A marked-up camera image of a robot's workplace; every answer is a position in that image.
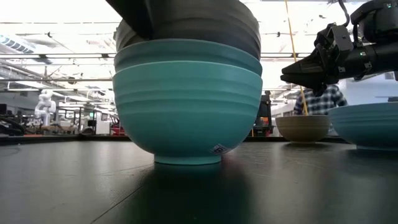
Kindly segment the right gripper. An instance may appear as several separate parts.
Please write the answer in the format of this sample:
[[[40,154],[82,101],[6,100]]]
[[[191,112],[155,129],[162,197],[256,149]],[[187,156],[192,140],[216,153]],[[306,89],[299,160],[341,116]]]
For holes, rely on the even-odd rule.
[[[314,52],[284,67],[280,79],[287,83],[309,88],[315,96],[321,96],[327,89],[327,85],[338,83],[335,74],[335,39],[334,29],[323,29],[318,32],[314,41]]]

